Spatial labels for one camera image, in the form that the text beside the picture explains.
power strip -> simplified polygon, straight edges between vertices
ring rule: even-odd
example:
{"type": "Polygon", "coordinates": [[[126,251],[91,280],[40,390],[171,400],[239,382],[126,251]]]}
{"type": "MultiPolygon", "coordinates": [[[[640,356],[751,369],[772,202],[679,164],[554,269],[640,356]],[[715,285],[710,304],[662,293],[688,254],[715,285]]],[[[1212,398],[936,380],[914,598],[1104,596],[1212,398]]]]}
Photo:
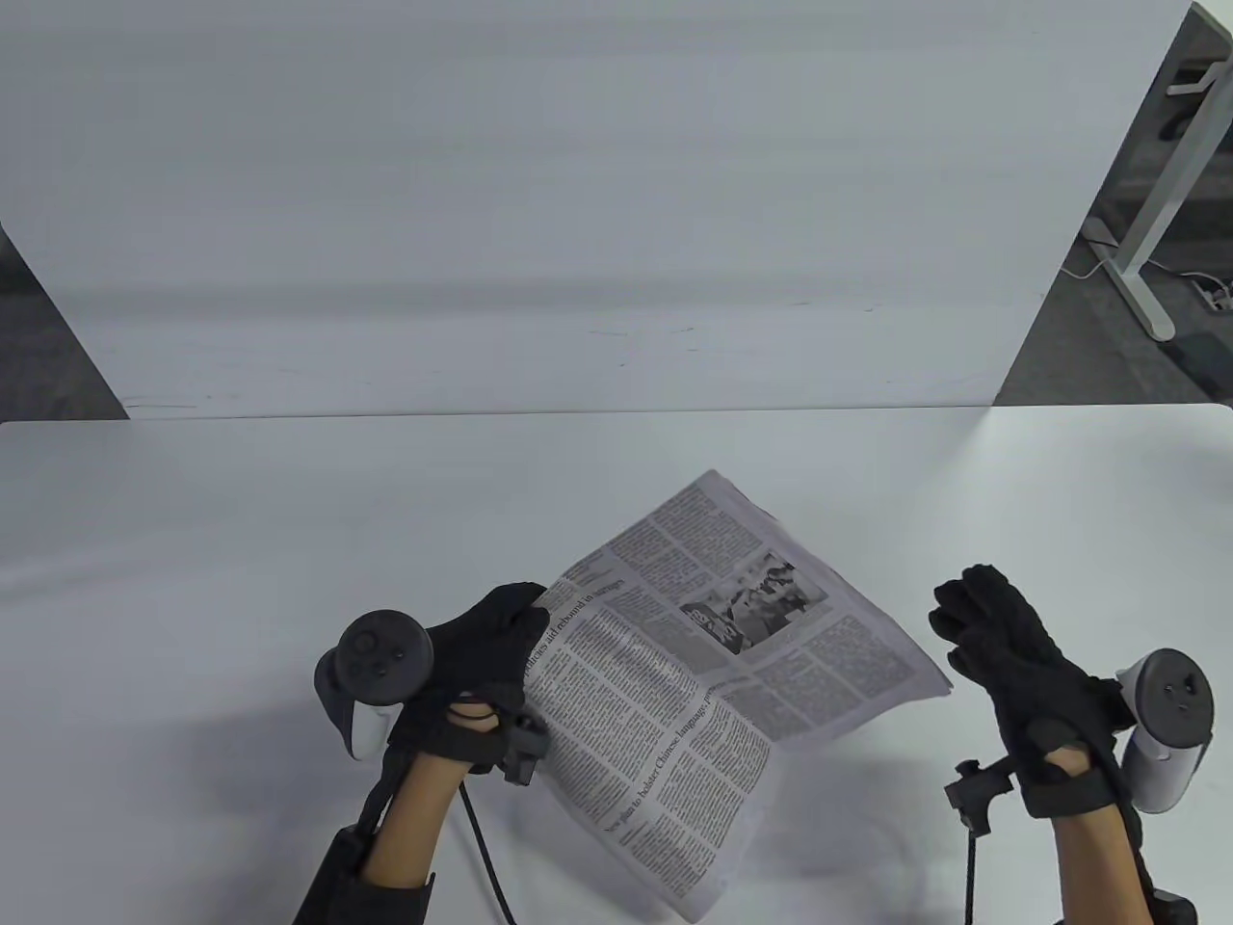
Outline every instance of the power strip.
{"type": "Polygon", "coordinates": [[[1215,284],[1206,281],[1201,282],[1198,280],[1191,280],[1190,284],[1198,294],[1198,298],[1202,301],[1203,307],[1212,312],[1212,314],[1233,313],[1233,297],[1231,297],[1228,292],[1222,289],[1217,289],[1215,284]]]}

wrist strap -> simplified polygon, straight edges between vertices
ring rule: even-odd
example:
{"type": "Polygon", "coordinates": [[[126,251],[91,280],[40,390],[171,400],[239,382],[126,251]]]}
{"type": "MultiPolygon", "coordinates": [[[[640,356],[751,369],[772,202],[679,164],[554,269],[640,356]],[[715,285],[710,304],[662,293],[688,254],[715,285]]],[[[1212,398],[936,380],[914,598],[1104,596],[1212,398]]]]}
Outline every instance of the wrist strap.
{"type": "Polygon", "coordinates": [[[441,718],[439,723],[424,730],[419,751],[491,768],[506,757],[508,739],[504,723],[491,731],[481,733],[441,718]]]}
{"type": "Polygon", "coordinates": [[[1023,787],[1023,805],[1033,819],[1083,815],[1115,803],[1117,797],[1113,788],[1099,767],[1060,783],[1031,783],[1023,787]]]}

white panel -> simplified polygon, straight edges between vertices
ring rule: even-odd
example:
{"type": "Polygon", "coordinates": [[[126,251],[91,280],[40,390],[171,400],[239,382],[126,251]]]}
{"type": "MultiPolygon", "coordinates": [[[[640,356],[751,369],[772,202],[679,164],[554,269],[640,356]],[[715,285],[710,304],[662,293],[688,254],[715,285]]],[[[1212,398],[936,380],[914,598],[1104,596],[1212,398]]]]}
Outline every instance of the white panel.
{"type": "Polygon", "coordinates": [[[23,0],[0,222],[136,416],[981,403],[1185,0],[23,0]]]}

black cable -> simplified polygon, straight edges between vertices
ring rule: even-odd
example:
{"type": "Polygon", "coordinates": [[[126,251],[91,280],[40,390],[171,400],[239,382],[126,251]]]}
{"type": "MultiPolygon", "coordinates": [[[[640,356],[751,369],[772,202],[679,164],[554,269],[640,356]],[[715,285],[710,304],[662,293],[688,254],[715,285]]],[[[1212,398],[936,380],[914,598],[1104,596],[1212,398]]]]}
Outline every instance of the black cable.
{"type": "Polygon", "coordinates": [[[480,849],[480,857],[483,861],[483,870],[488,872],[488,882],[492,883],[492,892],[497,897],[497,904],[501,906],[501,914],[506,916],[506,921],[509,925],[518,925],[514,921],[514,914],[509,911],[509,903],[506,902],[506,894],[501,889],[501,881],[497,879],[497,871],[492,867],[492,856],[488,853],[488,846],[483,841],[483,832],[480,831],[480,820],[475,818],[475,807],[471,805],[471,797],[466,792],[466,784],[459,784],[459,793],[462,796],[462,805],[466,808],[466,818],[471,820],[471,831],[475,832],[475,844],[480,849]]]}
{"type": "Polygon", "coordinates": [[[963,925],[972,925],[977,905],[977,836],[968,832],[968,889],[963,903],[963,925]]]}

white metal frame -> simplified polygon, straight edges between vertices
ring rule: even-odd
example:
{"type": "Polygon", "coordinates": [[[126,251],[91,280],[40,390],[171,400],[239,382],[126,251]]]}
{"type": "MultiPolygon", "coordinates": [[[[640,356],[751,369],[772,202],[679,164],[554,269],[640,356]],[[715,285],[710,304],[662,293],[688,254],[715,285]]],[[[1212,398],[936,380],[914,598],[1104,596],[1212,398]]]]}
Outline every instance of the white metal frame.
{"type": "MultiPolygon", "coordinates": [[[[1195,4],[1195,9],[1226,37],[1229,36],[1233,23],[1217,21],[1200,4],[1195,4]]],[[[1121,247],[1111,245],[1113,237],[1100,218],[1089,217],[1083,226],[1084,238],[1104,263],[1105,271],[1134,317],[1154,340],[1160,342],[1171,340],[1178,329],[1139,270],[1152,258],[1195,181],[1233,126],[1233,54],[1208,69],[1205,83],[1210,83],[1207,96],[1131,223],[1121,247]]]]}

